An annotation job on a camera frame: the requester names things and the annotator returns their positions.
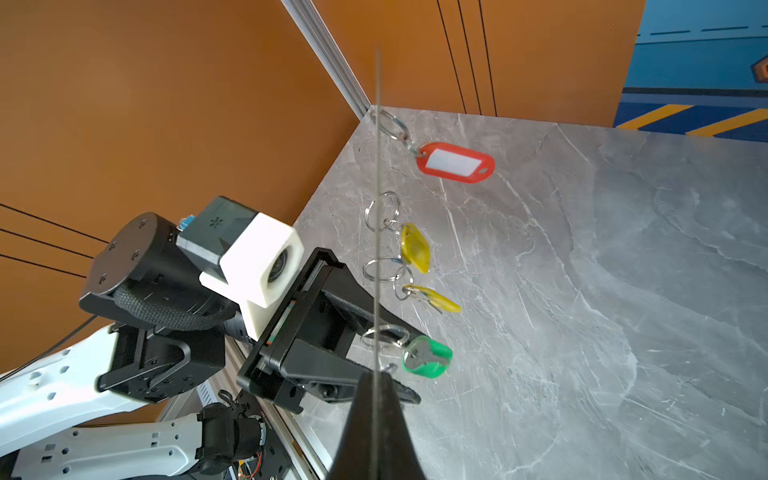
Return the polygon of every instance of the gray marble surface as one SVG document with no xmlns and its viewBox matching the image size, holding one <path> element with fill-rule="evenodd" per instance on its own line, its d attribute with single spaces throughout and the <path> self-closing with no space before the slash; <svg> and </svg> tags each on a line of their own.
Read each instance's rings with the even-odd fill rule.
<svg viewBox="0 0 768 480">
<path fill-rule="evenodd" d="M 390 111 L 497 161 L 440 181 L 384 143 L 385 189 L 432 245 L 417 282 L 464 308 L 383 290 L 455 352 L 436 380 L 396 374 L 428 478 L 768 478 L 768 144 Z M 296 222 L 369 289 L 373 162 L 365 119 Z M 303 406 L 333 455 L 349 407 Z"/>
</svg>

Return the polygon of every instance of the orange hexagon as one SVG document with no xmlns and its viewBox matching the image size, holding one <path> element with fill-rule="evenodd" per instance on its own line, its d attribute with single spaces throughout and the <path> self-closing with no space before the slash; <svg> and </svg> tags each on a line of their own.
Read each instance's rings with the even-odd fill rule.
<svg viewBox="0 0 768 480">
<path fill-rule="evenodd" d="M 768 83 L 768 55 L 752 65 L 752 71 L 755 73 L 755 80 L 761 84 Z"/>
</svg>

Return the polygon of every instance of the red key tag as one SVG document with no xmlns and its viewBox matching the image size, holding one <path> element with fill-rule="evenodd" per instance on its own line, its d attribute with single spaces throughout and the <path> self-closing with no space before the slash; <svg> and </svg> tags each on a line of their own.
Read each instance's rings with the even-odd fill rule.
<svg viewBox="0 0 768 480">
<path fill-rule="evenodd" d="M 427 175 L 447 178 L 465 184 L 476 184 L 493 175 L 493 157 L 458 145 L 435 142 L 419 149 L 419 170 Z"/>
<path fill-rule="evenodd" d="M 423 173 L 465 184 L 476 184 L 493 175 L 496 161 L 490 155 L 442 142 L 417 147 L 402 120 L 385 110 L 381 115 L 381 131 L 401 141 L 416 156 L 416 165 Z"/>
</svg>

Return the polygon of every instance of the yellow stripe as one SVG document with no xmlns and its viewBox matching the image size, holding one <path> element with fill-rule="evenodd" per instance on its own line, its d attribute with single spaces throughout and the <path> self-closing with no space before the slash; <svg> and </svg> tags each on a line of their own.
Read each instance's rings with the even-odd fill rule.
<svg viewBox="0 0 768 480">
<path fill-rule="evenodd" d="M 649 111 L 645 115 L 641 115 L 640 117 L 625 121 L 623 124 L 617 125 L 616 128 L 623 128 L 625 130 L 637 130 L 640 127 L 645 127 L 646 125 L 652 124 L 657 120 L 670 117 L 691 107 L 693 107 L 693 105 L 664 105 L 663 107 L 659 107 L 654 111 Z"/>
<path fill-rule="evenodd" d="M 716 124 L 691 130 L 687 132 L 686 135 L 714 137 L 717 134 L 722 134 L 724 131 L 733 130 L 734 128 L 743 127 L 744 125 L 753 124 L 766 119 L 768 119 L 768 109 L 758 108 L 757 110 L 748 111 L 745 114 L 719 121 Z"/>
</svg>

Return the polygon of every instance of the orange wall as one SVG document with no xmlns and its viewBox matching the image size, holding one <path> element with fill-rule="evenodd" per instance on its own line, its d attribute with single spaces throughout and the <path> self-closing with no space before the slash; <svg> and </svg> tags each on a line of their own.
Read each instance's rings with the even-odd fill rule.
<svg viewBox="0 0 768 480">
<path fill-rule="evenodd" d="M 0 60 L 0 203 L 105 240 L 217 195 L 293 222 L 358 123 L 279 0 L 2 2 Z M 104 246 L 4 208 L 0 227 Z M 0 258 L 5 371 L 87 318 L 91 260 L 3 232 L 0 254 L 74 274 Z"/>
<path fill-rule="evenodd" d="M 610 127 L 645 2 L 315 4 L 369 98 L 381 45 L 385 105 Z"/>
</svg>

